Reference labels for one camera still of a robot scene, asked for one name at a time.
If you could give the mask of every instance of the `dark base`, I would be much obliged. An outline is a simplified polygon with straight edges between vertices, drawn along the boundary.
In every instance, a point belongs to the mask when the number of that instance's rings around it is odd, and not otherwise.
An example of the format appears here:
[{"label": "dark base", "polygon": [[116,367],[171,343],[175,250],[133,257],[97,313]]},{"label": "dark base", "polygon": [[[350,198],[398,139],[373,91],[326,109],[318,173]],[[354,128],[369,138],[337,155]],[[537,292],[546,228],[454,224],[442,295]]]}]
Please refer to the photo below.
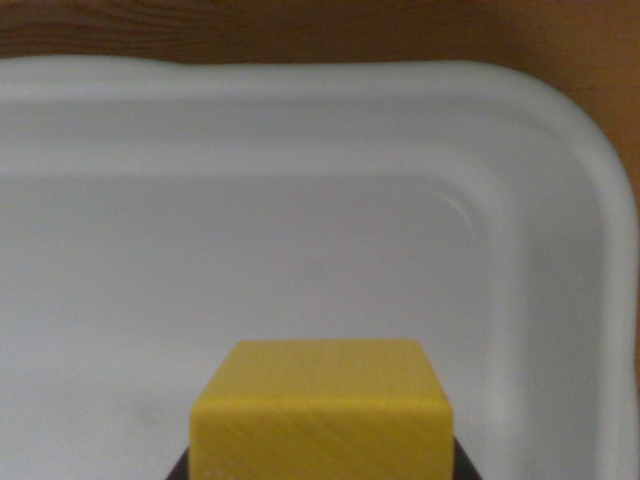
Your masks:
[{"label": "dark base", "polygon": [[[186,449],[167,480],[189,480],[189,449]],[[453,480],[482,480],[477,470],[456,440]]]}]

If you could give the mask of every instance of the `wood grain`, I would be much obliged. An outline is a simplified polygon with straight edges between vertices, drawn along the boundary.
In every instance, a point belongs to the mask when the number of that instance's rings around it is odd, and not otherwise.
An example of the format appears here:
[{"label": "wood grain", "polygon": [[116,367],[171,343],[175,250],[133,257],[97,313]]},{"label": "wood grain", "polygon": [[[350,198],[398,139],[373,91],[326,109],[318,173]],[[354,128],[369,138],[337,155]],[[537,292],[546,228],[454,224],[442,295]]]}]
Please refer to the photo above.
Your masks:
[{"label": "wood grain", "polygon": [[639,201],[638,25],[637,0],[0,0],[0,57],[496,63],[581,105],[616,146]]}]

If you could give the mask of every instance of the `brown wood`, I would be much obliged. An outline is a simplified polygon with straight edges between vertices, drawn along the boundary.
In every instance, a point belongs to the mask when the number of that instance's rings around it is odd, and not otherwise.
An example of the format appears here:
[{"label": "brown wood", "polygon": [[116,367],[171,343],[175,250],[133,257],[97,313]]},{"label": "brown wood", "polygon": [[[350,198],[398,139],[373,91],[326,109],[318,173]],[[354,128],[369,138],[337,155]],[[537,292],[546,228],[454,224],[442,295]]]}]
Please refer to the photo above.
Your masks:
[{"label": "brown wood", "polygon": [[581,105],[617,148],[640,201],[637,0],[0,0],[0,57],[52,53],[497,63]]}]

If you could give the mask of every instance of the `wooden block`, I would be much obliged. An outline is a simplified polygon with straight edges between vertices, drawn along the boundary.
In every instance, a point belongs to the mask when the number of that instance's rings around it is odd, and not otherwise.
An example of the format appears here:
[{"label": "wooden block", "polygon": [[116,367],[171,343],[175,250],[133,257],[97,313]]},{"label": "wooden block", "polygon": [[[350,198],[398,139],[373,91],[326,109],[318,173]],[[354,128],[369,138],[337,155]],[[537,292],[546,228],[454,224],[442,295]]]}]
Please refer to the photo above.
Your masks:
[{"label": "wooden block", "polygon": [[192,480],[450,480],[451,406],[411,340],[241,342],[191,413]]}]

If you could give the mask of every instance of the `wooden surface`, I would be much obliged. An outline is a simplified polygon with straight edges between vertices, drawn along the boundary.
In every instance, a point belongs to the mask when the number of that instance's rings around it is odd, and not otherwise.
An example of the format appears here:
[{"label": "wooden surface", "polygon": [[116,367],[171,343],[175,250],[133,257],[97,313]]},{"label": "wooden surface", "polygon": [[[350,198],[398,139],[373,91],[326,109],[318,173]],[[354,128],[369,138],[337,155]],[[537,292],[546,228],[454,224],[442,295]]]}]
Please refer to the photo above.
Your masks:
[{"label": "wooden surface", "polygon": [[581,105],[617,148],[640,200],[638,0],[0,0],[0,57],[49,53],[492,62]]}]

